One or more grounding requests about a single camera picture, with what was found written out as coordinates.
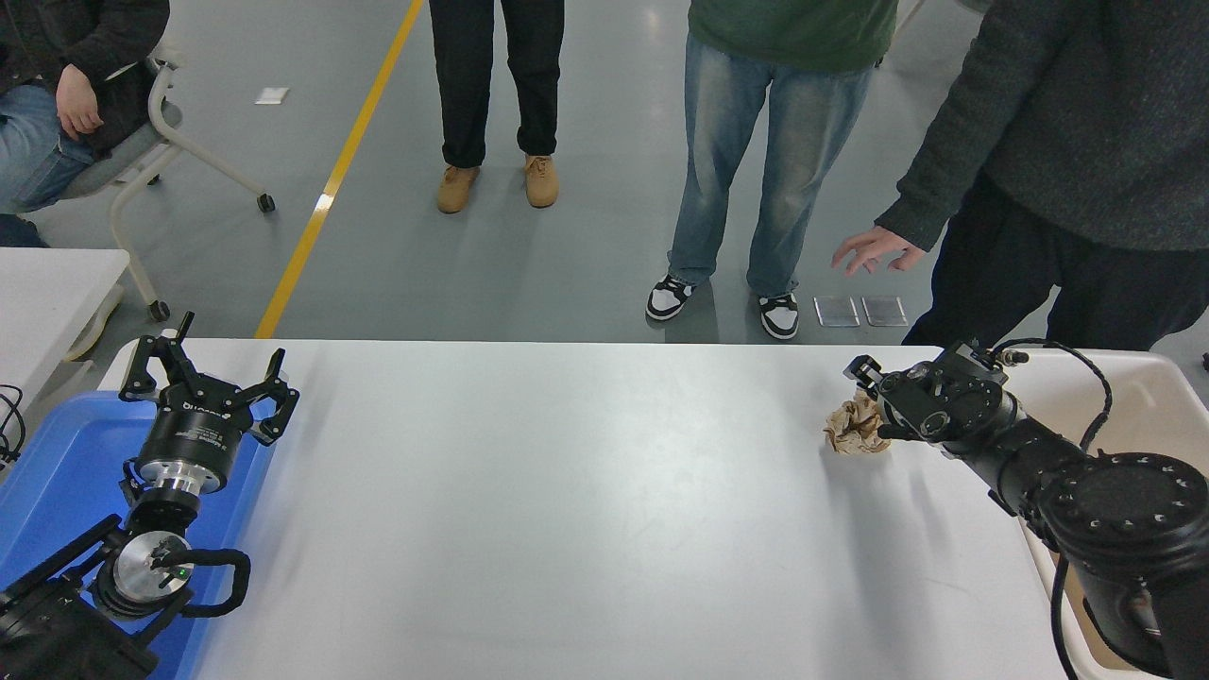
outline yellow floor line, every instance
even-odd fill
[[[306,230],[302,231],[302,238],[299,240],[297,247],[294,248],[290,263],[285,265],[285,273],[282,275],[282,280],[277,283],[277,290],[268,301],[265,316],[260,318],[260,325],[256,328],[254,338],[272,338],[273,333],[277,332],[277,324],[282,321],[285,305],[289,304],[299,277],[302,276],[302,269],[306,267],[307,259],[311,258],[311,250],[314,248],[314,242],[319,238],[323,223],[328,220],[328,212],[336,201],[336,194],[340,191],[340,185],[345,181],[348,166],[352,165],[353,156],[357,155],[357,149],[361,145],[361,138],[365,137],[365,128],[369,127],[370,119],[374,117],[374,110],[377,108],[378,99],[382,98],[386,83],[391,80],[394,64],[399,60],[399,52],[403,51],[403,45],[407,41],[407,35],[411,33],[411,27],[416,23],[416,17],[420,15],[420,7],[423,4],[423,0],[412,0],[411,7],[407,8],[407,16],[404,17],[403,25],[399,27],[399,33],[394,36],[394,42],[391,44],[391,51],[382,59],[382,68],[378,69],[377,77],[374,79],[374,86],[370,87],[370,93],[365,97],[365,103],[361,104],[361,113],[357,116],[357,122],[353,123],[352,132],[348,133],[345,148],[340,151],[340,157],[336,159],[336,166],[331,168],[328,184],[324,185],[323,194],[319,195],[319,200],[314,204],[314,212],[311,213]]]

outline cable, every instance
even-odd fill
[[[1095,439],[1095,434],[1100,431],[1100,427],[1103,427],[1104,423],[1107,422],[1109,413],[1112,410],[1112,387],[1109,386],[1109,379],[1104,376],[1104,371],[1101,371],[1098,365],[1092,363],[1092,359],[1081,355],[1078,350],[1071,350],[1066,345],[1063,345],[1062,342],[1054,342],[1053,340],[1045,340],[1041,338],[1020,338],[1019,340],[1008,340],[1006,342],[1000,344],[999,347],[995,347],[994,352],[991,353],[997,357],[1000,352],[1002,352],[1003,350],[1008,347],[1014,347],[1017,345],[1041,345],[1042,347],[1052,347],[1055,350],[1062,350],[1071,355],[1076,359],[1083,362],[1083,365],[1091,369],[1092,373],[1100,379],[1100,386],[1104,387],[1104,408],[1100,409],[1099,415],[1092,419],[1092,422],[1087,426],[1087,430],[1083,432],[1083,438],[1080,439],[1078,442],[1078,448],[1082,449],[1084,454],[1087,454],[1091,449],[1092,442]]]
[[[7,394],[0,392],[0,402],[8,405],[8,413],[5,414],[4,420],[0,421],[0,469],[8,467],[10,465],[17,462],[21,457],[21,448],[25,445],[25,419],[21,415],[21,400],[25,397],[21,387],[16,385],[0,385],[0,390],[12,390],[17,393],[17,398],[12,399]],[[8,440],[8,434],[5,432],[8,430],[8,423],[12,420],[17,420],[17,444],[12,444]]]
[[[1066,652],[1066,640],[1062,634],[1062,597],[1066,587],[1066,555],[1058,557],[1058,571],[1054,574],[1054,586],[1049,593],[1049,630],[1054,635],[1054,647],[1058,649],[1058,661],[1062,669],[1066,672],[1066,678],[1078,680],[1075,667],[1070,663],[1070,655]]]
[[[1100,431],[1109,420],[1109,413],[1112,410],[1112,387],[1109,386],[1109,379],[1105,378],[1104,371],[1100,370],[1098,365],[1092,363],[1092,359],[1084,357],[1077,350],[1072,350],[1062,342],[1054,342],[1053,340],[1045,340],[1041,338],[1022,338],[1018,340],[1008,340],[995,347],[993,356],[1000,356],[1000,352],[1008,347],[1014,347],[1017,345],[1041,345],[1042,347],[1053,347],[1055,350],[1062,350],[1080,362],[1083,363],[1098,379],[1100,379],[1100,386],[1104,387],[1104,408],[1100,413],[1092,419],[1088,423],[1087,430],[1083,431],[1083,438],[1078,442],[1078,448],[1083,450],[1084,454],[1095,439],[1095,434]],[[1070,652],[1066,651],[1066,640],[1063,638],[1062,633],[1062,600],[1063,594],[1066,589],[1066,570],[1070,564],[1066,561],[1065,555],[1058,557],[1058,570],[1054,574],[1053,589],[1049,594],[1049,630],[1054,638],[1054,650],[1058,652],[1058,661],[1062,663],[1063,670],[1066,673],[1066,678],[1070,680],[1078,680],[1078,675],[1075,674],[1075,667],[1070,663]]]

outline black pants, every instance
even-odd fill
[[[980,175],[949,220],[932,309],[903,345],[1000,341],[1059,286],[1046,338],[1069,347],[1149,351],[1209,306],[1209,250],[1124,250],[1034,215]]]
[[[559,51],[563,0],[501,0],[508,68],[516,81],[516,143],[533,156],[554,152],[559,120]],[[484,134],[491,90],[496,0],[430,0],[436,81],[441,91],[445,162],[473,168],[487,155]]]

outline blue tray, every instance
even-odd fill
[[[8,480],[0,485],[0,589],[106,515],[126,517],[128,507],[118,488],[122,461],[138,456],[155,413],[154,403],[126,403],[116,392],[86,392],[51,411]],[[272,446],[244,436],[226,488],[202,496],[202,508],[186,535],[191,546],[239,547],[271,460]],[[192,601],[218,604],[226,599],[230,572],[230,567],[199,567],[189,581],[196,593]],[[238,615],[236,610],[227,616]],[[134,632],[150,621],[120,626]],[[160,633],[150,647],[160,656],[160,665],[150,678],[187,680],[201,655],[207,623],[204,618],[178,617]]]

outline tan shoe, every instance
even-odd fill
[[[559,198],[559,173],[550,156],[525,155],[525,194],[530,206],[545,208]]]
[[[442,213],[457,213],[470,202],[470,185],[479,177],[479,168],[445,168],[441,186],[436,190],[436,209]]]

